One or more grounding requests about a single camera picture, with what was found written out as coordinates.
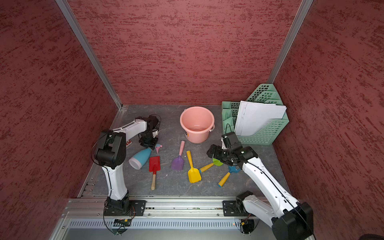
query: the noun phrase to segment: gray floor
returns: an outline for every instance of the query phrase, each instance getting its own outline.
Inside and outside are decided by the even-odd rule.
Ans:
[[[190,150],[195,168],[201,168],[212,162],[206,155],[211,144],[220,145],[222,134],[221,106],[204,106],[215,116],[214,129],[208,139],[201,144],[193,144],[186,140],[184,130],[180,126],[180,115],[186,105],[130,105],[121,125],[127,124],[135,117],[148,117],[150,114],[158,114],[161,119],[158,143],[163,145],[159,154],[152,151],[151,156],[160,156],[161,170],[157,172],[156,189],[151,190],[152,173],[149,172],[149,161],[140,170],[132,168],[128,160],[138,151],[144,149],[140,146],[138,136],[135,136],[132,145],[127,148],[127,157],[123,165],[124,180],[131,196],[236,196],[246,190],[256,196],[263,196],[262,192],[250,177],[243,171],[231,174],[223,187],[217,184],[228,172],[228,167],[213,166],[201,174],[200,182],[191,184],[187,172],[190,169],[186,151]],[[184,168],[182,171],[174,171],[170,168],[172,160],[178,156],[181,140],[185,140],[182,157]],[[280,164],[276,158],[272,145],[251,145],[262,159],[266,168],[276,180],[288,189]],[[94,195],[107,195],[108,187],[103,171],[100,171],[93,189]]]

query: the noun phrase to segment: pink handle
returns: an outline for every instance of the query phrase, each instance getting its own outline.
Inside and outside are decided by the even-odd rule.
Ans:
[[[185,142],[184,142],[184,141],[181,141],[181,144],[180,144],[180,150],[179,150],[179,156],[181,156],[181,154],[183,153],[184,144],[185,144]]]

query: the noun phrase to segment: white paper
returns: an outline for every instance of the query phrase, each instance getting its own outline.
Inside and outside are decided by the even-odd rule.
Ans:
[[[255,135],[272,120],[282,119],[285,111],[286,106],[241,101],[237,114],[235,133],[238,136]]]

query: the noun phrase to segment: black mounting plate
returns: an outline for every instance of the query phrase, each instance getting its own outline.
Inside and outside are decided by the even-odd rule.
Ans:
[[[225,217],[241,217],[236,211],[236,201],[223,201],[223,212]]]
[[[104,211],[104,216],[132,216],[135,215],[135,217],[141,217],[144,214],[145,200],[130,200],[129,203],[131,205],[131,211],[132,213],[128,212],[128,214],[122,214],[120,211],[113,209],[113,208],[106,208]]]

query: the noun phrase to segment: yellow handle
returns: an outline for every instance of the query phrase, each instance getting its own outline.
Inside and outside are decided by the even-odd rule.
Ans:
[[[210,163],[210,164],[200,168],[200,172],[205,172],[206,170],[208,170],[208,168],[210,168],[213,165],[214,165],[214,163]]]
[[[224,185],[224,183],[227,181],[229,175],[231,175],[230,172],[228,172],[228,173],[221,179],[221,181],[219,181],[219,183],[218,183],[219,187],[222,187],[222,186]]]
[[[188,156],[189,165],[191,166],[191,168],[193,168],[191,151],[189,150],[187,151],[187,156]]]

